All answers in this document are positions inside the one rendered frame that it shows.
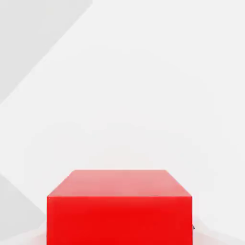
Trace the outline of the small red cube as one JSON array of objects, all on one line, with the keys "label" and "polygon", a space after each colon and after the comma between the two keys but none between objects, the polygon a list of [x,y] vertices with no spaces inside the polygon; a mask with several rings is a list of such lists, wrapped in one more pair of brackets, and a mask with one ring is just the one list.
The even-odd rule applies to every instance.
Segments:
[{"label": "small red cube", "polygon": [[74,170],[47,196],[46,245],[193,245],[192,196],[165,170]]}]

